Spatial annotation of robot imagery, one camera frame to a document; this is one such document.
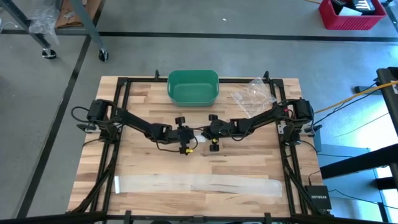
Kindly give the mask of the grey metal wheeled cart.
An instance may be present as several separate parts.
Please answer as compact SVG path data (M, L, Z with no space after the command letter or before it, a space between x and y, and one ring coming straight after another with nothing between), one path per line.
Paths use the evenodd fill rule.
M91 39L97 44L99 49L99 59L103 62L108 60L109 53L106 49L98 30L96 29L96 24L98 22L100 12L102 11L103 4L105 0L102 0L102 5L97 9L97 12L94 16L94 19L91 20L88 13L85 11L81 0L70 0L70 4L73 7L73 10L80 17L81 22L83 24L82 27L66 27L66 28L56 28L56 35L88 35ZM57 57L57 54L54 50L52 50L50 42L48 42L45 38L49 37L49 35L43 34L34 34L29 32L30 25L30 14L25 15L17 5L14 4L12 0L0 0L0 11L6 11L13 19L14 22L11 24L15 27L14 30L6 30L5 26L8 25L8 22L2 21L0 19L0 34L8 33L15 34L17 31L21 31L23 34L29 34L41 47L42 47L42 56L46 59L54 59Z

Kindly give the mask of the long clear plastic bag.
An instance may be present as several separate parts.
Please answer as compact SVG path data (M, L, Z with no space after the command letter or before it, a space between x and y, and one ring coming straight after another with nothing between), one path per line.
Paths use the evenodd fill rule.
M278 180L216 174L148 174L114 177L115 192L205 191L281 197Z

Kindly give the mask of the crumpled clear plastic wrap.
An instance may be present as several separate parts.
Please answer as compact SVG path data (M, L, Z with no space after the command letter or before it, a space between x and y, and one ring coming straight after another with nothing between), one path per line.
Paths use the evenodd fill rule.
M32 0L30 6L29 32L49 35L58 45L59 40L55 32L60 8L63 0Z

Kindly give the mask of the black electronic device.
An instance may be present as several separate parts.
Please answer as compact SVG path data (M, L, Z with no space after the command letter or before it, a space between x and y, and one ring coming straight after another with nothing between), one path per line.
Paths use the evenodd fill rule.
M338 16L371 16L376 8L371 0L330 0Z

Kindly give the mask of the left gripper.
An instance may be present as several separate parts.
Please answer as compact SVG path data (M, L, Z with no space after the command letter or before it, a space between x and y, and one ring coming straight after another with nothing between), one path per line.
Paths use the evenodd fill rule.
M184 126L185 117L177 117L175 118L175 124L177 125L177 129L173 131L175 138L178 139L180 143L179 153L188 155L190 148L189 143L192 141L196 142L197 137L195 136L195 128L189 128L188 126Z

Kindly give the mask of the green plastic basket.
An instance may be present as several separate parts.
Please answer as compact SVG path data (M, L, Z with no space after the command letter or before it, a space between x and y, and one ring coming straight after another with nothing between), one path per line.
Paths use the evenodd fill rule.
M179 107L214 105L220 88L219 76L213 70L175 70L167 79L167 93Z

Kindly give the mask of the red plastic crate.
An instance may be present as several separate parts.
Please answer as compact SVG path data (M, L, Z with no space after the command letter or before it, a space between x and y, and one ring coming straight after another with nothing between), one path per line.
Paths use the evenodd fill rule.
M376 11L370 16L339 16L335 14L331 0L323 0L318 7L323 25L328 30L370 30L387 16L379 0L371 0Z

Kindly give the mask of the black Netgear network switch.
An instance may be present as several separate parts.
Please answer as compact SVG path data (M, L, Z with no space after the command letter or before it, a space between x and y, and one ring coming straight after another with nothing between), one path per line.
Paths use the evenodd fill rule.
M330 196L327 186L325 185L306 185L307 191L312 202L322 210L331 210Z

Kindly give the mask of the brown cardboard box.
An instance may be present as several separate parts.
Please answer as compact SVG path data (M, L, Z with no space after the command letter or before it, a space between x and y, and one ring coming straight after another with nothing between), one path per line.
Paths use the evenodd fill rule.
M97 12L97 9L102 5L102 0L81 0L85 11L88 13L91 20ZM66 28L66 27L82 27L80 17L73 10L70 0L63 0L62 6L60 8L60 14L56 22L56 28Z

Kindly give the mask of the black metal stand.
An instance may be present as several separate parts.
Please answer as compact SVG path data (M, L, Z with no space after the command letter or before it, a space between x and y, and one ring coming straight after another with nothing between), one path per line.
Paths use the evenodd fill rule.
M398 135L398 67L378 69L377 79L380 85L376 87L376 90L381 90ZM320 168L320 173L324 179L330 179L382 166L389 166L392 176L377 179L376 183L381 184L377 188L379 190L396 189L398 191L398 143L323 166Z

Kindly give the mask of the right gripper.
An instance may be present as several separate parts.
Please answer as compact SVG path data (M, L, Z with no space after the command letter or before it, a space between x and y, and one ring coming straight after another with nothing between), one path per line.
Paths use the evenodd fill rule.
M227 123L226 121L220 120L217 115L210 114L208 119L211 121L209 127L209 133L206 130L202 130L202 134L206 134L210 136L211 145L210 151L211 152L218 152L220 150L220 146L218 145L219 138L226 138L230 136L230 131L232 129L232 124ZM208 141L208 138L205 136L201 136L201 142Z

